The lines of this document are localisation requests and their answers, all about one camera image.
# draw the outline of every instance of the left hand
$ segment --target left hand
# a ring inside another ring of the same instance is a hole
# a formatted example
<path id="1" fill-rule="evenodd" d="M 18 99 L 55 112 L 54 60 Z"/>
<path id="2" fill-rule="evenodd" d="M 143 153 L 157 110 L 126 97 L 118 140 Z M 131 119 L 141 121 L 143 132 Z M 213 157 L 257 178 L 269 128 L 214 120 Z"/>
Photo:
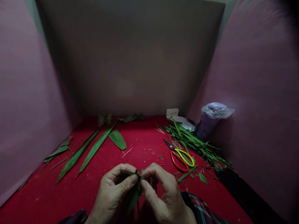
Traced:
<path id="1" fill-rule="evenodd" d="M 123 196 L 132 189 L 138 180 L 137 175 L 131 175 L 122 181 L 120 170 L 134 173 L 136 168 L 129 164 L 119 164 L 103 176 L 95 204 L 86 224 L 106 224 L 115 218 Z"/>

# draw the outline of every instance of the fingernail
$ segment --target fingernail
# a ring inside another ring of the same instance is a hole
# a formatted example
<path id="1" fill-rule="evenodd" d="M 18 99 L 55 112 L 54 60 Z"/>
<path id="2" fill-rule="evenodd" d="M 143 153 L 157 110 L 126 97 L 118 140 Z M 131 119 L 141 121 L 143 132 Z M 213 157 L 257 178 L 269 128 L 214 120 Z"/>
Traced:
<path id="1" fill-rule="evenodd" d="M 147 187 L 146 186 L 147 185 L 147 181 L 142 179 L 141 180 L 141 185 L 142 185 L 143 188 L 146 188 Z"/>
<path id="2" fill-rule="evenodd" d="M 130 181 L 132 184 L 135 184 L 138 181 L 138 176 L 137 175 L 131 175 L 130 176 Z"/>

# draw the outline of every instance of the plaid shirt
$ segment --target plaid shirt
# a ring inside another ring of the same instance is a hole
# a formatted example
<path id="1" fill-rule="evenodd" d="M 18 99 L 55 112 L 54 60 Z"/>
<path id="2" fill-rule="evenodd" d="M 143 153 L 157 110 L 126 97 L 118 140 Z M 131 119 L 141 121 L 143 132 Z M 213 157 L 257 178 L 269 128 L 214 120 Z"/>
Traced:
<path id="1" fill-rule="evenodd" d="M 185 204 L 192 209 L 198 224 L 230 224 L 209 210 L 206 203 L 193 194 L 182 192 Z"/>
<path id="2" fill-rule="evenodd" d="M 230 224 L 228 221 L 219 218 L 212 213 L 206 203 L 193 194 L 182 192 L 185 204 L 192 209 L 198 224 Z M 76 214 L 67 217 L 58 224 L 83 224 L 87 220 L 85 209 L 81 209 Z"/>

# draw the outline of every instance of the purple bottle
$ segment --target purple bottle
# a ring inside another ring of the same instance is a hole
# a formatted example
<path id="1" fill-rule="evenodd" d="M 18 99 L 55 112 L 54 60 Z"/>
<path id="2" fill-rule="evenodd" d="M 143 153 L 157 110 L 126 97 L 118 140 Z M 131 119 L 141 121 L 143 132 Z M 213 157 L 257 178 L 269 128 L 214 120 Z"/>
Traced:
<path id="1" fill-rule="evenodd" d="M 221 103 L 209 103 L 202 108 L 203 115 L 192 132 L 199 140 L 204 141 L 221 119 L 228 118 L 235 110 Z"/>

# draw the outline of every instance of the gray back wall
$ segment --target gray back wall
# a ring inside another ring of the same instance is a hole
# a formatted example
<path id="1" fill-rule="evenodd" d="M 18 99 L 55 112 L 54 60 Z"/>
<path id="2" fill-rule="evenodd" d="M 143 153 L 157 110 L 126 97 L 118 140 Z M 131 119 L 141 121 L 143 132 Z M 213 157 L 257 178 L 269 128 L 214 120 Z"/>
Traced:
<path id="1" fill-rule="evenodd" d="M 84 114 L 187 114 L 224 4 L 199 0 L 40 0 Z"/>

